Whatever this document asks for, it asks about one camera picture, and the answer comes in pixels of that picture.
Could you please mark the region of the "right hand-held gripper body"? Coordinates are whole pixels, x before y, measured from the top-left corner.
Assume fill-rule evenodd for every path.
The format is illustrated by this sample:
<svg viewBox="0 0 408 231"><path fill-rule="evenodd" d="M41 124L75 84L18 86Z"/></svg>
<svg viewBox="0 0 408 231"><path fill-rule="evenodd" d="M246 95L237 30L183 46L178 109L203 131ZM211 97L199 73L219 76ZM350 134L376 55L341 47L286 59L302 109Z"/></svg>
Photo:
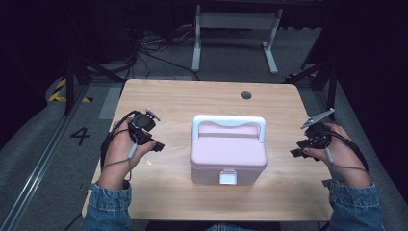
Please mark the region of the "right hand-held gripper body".
<svg viewBox="0 0 408 231"><path fill-rule="evenodd" d="M301 126L305 129L305 136L310 146L315 149L324 149L331 142L330 129L322 122L324 118L335 112L333 108L318 115L309 117Z"/></svg>

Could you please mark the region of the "pink storage box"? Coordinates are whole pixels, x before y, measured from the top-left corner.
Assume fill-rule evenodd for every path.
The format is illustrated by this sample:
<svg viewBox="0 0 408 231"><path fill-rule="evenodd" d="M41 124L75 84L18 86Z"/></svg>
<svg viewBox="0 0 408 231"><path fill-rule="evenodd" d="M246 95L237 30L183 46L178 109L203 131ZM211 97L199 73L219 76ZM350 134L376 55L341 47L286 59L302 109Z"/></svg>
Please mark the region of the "pink storage box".
<svg viewBox="0 0 408 231"><path fill-rule="evenodd" d="M191 128L192 181L253 185L268 164L266 126L259 116L196 115Z"/></svg>

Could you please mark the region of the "yellow black floor tape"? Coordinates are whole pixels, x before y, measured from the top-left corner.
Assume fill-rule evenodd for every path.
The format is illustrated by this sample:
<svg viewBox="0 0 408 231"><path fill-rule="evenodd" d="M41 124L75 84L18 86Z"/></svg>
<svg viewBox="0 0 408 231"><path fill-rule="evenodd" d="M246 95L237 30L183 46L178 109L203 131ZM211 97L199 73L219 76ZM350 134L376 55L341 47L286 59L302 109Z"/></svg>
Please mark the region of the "yellow black floor tape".
<svg viewBox="0 0 408 231"><path fill-rule="evenodd" d="M46 99L48 102L65 102L67 99L66 79L57 79L47 90Z"/></svg>

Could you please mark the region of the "metal floor rail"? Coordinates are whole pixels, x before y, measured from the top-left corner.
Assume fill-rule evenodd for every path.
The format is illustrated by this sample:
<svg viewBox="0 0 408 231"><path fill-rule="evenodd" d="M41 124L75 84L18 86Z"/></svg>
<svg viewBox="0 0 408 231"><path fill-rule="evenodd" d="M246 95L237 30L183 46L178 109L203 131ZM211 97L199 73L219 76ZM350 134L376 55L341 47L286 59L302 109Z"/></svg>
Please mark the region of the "metal floor rail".
<svg viewBox="0 0 408 231"><path fill-rule="evenodd" d="M0 151L0 231L79 228L104 97L81 88L68 115L63 102L48 103Z"/></svg>

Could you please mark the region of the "person's left hand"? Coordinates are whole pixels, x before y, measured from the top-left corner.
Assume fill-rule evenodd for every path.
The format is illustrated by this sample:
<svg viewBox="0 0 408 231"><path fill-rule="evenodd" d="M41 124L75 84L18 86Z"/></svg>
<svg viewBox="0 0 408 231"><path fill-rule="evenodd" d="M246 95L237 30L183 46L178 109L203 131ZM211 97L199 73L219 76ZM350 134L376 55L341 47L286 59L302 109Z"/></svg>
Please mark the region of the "person's left hand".
<svg viewBox="0 0 408 231"><path fill-rule="evenodd" d="M122 190L123 181L128 173L139 163L141 158L152 150L152 141L139 146L131 159L128 158L134 145L128 132L128 124L132 121L128 117L120 124L108 147L105 164L101 170L97 185L108 190Z"/></svg>

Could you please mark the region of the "black tripod stand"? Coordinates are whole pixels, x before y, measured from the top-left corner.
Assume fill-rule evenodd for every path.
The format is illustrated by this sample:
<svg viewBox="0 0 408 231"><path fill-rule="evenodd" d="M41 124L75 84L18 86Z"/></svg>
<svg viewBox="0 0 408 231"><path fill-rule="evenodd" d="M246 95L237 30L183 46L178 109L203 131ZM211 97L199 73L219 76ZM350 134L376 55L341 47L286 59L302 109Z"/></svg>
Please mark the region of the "black tripod stand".
<svg viewBox="0 0 408 231"><path fill-rule="evenodd" d="M106 69L100 64L87 60L77 54L73 54L69 57L66 73L65 73L65 92L66 102L64 115L67 116L73 109L75 104L74 93L74 79L77 79L80 85L88 85L91 82L90 73L87 67L92 67L96 72L114 80L115 82L124 83L125 80L120 78L110 70Z"/></svg>
<svg viewBox="0 0 408 231"><path fill-rule="evenodd" d="M326 109L335 108L335 98L338 83L338 70L334 64L321 63L312 65L297 74L288 75L283 84L295 84L305 78L311 77L310 88L312 91L322 92L327 86L327 96L324 103Z"/></svg>

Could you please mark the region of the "person's right hand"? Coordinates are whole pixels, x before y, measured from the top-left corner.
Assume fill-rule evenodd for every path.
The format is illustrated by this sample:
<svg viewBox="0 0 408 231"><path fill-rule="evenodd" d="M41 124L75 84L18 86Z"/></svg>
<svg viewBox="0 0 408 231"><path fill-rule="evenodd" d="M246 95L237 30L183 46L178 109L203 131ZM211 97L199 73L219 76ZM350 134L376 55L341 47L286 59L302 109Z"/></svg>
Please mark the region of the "person's right hand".
<svg viewBox="0 0 408 231"><path fill-rule="evenodd" d="M370 176L365 171L364 165L354 151L342 140L333 138L328 150L333 162L327 159L323 149L305 148L304 153L323 161L349 187L364 188L371 186Z"/></svg>

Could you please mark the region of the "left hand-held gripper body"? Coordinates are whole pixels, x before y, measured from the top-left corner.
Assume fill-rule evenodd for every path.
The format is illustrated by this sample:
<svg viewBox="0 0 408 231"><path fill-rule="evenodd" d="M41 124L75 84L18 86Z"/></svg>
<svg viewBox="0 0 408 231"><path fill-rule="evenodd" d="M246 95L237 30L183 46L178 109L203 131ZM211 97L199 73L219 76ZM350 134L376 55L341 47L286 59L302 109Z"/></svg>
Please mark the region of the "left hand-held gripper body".
<svg viewBox="0 0 408 231"><path fill-rule="evenodd" d="M128 125L131 140L137 145L152 141L150 131L156 126L155 120L160 121L160 119L150 108L146 108L145 113L133 111L131 116L133 119Z"/></svg>

